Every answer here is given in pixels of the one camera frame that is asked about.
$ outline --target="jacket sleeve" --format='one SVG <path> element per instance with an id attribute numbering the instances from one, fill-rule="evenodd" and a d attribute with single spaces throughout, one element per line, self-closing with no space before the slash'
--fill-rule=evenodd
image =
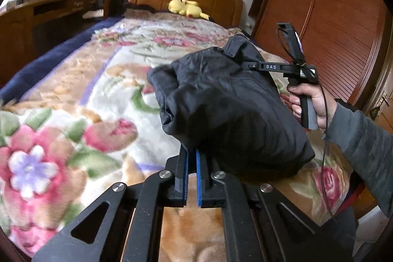
<path id="1" fill-rule="evenodd" d="M 393 215 L 393 136 L 361 111 L 337 104 L 326 141 L 336 144 L 383 213 Z"/>

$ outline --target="folded black garment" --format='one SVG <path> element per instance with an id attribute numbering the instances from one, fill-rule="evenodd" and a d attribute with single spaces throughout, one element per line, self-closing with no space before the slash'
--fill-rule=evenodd
<path id="1" fill-rule="evenodd" d="M 314 157 L 306 134 L 281 102 L 268 72 L 243 70 L 264 61 L 241 35 L 149 71 L 164 131 L 186 148 L 214 157 L 223 170 L 290 176 Z"/>

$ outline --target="bed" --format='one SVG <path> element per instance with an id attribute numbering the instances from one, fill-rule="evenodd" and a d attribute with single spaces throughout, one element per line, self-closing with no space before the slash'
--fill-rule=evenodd
<path id="1" fill-rule="evenodd" d="M 61 50 L 54 48 L 50 59 L 34 61 L 0 91 L 5 101 L 20 98 L 0 111 L 1 227 L 28 256 L 113 183 L 140 183 L 178 154 L 179 142 L 162 130 L 146 72 L 187 53 L 223 47 L 242 33 L 226 28 L 238 25 L 239 0 L 196 0 L 222 26 L 164 12 L 168 0 L 130 1 L 136 7 L 124 18 L 110 17 L 70 40 L 55 60 Z M 139 9 L 143 4 L 150 10 Z M 283 61 L 258 50 L 266 61 Z M 34 78 L 46 64 L 46 74 Z M 272 76 L 290 108 L 287 80 Z M 329 219 L 321 196 L 322 133 L 307 134 L 316 157 L 295 177 L 269 182 L 321 225 Z M 28 166 L 37 172 L 29 179 Z M 333 146 L 325 172 L 329 205 L 337 212 L 348 198 L 352 169 Z M 197 207 L 192 176 L 188 199 L 187 207 L 164 211 L 160 261 L 226 261 L 221 211 Z"/>

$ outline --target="silver screw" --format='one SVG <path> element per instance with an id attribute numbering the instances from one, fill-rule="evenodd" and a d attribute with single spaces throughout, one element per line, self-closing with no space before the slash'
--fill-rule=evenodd
<path id="1" fill-rule="evenodd" d="M 268 183 L 262 183 L 260 189 L 264 193 L 269 193 L 273 191 L 272 185 L 269 185 Z"/>
<path id="2" fill-rule="evenodd" d="M 159 173 L 159 175 L 160 175 L 160 178 L 165 179 L 165 178 L 169 178 L 172 175 L 172 173 L 169 170 L 162 170 Z"/>
<path id="3" fill-rule="evenodd" d="M 112 186 L 112 190 L 114 192 L 119 192 L 119 191 L 123 191 L 125 188 L 125 184 L 121 183 L 121 182 L 117 182 Z"/>
<path id="4" fill-rule="evenodd" d="M 225 178 L 225 172 L 221 171 L 221 170 L 218 170 L 216 172 L 213 172 L 212 176 L 213 176 L 213 178 L 216 178 L 216 179 L 224 179 Z"/>

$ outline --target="blue bed sheet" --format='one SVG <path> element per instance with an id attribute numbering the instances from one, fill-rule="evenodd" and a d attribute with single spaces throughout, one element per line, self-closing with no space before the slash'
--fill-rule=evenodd
<path id="1" fill-rule="evenodd" d="M 75 50 L 88 42 L 97 29 L 108 28 L 116 24 L 122 17 L 110 17 L 86 29 L 84 32 L 54 47 L 40 58 L 32 61 L 18 71 L 11 80 L 0 89 L 0 99 L 7 103 L 12 99 L 20 100 L 24 93 L 43 79 L 59 63 Z"/>

